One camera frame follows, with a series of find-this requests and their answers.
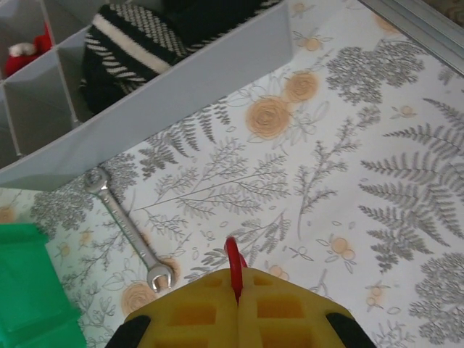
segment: red hook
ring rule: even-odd
[[[241,274],[242,268],[247,268],[247,261],[239,252],[237,242],[234,237],[228,237],[225,241],[225,252],[229,258],[229,265],[231,266],[231,285],[235,293],[237,304],[240,300],[241,290],[244,287],[243,278]]]

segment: yellow foam block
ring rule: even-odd
[[[219,270],[135,311],[151,323],[138,348],[344,348],[326,314],[342,306],[253,268],[237,306],[230,270]]]

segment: silver wrench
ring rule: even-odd
[[[160,291],[160,287],[157,285],[157,281],[163,276],[166,277],[167,287],[170,289],[174,279],[173,269],[157,259],[152,249],[142,238],[136,225],[128,217],[124,209],[119,205],[116,198],[114,198],[108,187],[109,176],[107,172],[100,167],[97,168],[97,171],[98,178],[96,181],[92,181],[91,176],[86,175],[86,191],[101,199],[104,206],[108,209],[108,212],[115,219],[116,223],[123,231],[125,237],[132,244],[132,247],[136,250],[137,254],[142,259],[146,269],[148,270],[146,281],[153,289],[153,291]]]

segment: red object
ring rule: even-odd
[[[243,255],[240,254],[234,237],[227,238],[224,249],[229,258],[229,265],[231,266],[231,285],[238,304],[240,301],[241,290],[244,287],[241,269],[248,267],[247,261],[245,261]]]
[[[7,76],[13,75],[18,70],[21,70],[26,65],[30,64],[42,54],[51,49],[51,37],[49,28],[45,26],[45,34],[37,36],[34,39],[34,46],[36,47],[37,53],[33,56],[19,56],[19,57],[8,57],[7,63],[5,64],[5,73]]]

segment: tablecloth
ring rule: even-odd
[[[356,1],[308,30],[318,3],[291,3],[292,62],[104,163],[111,189],[176,289],[226,268],[234,235],[378,347],[462,347],[464,80]],[[0,207],[49,235],[89,347],[158,297],[82,178]]]

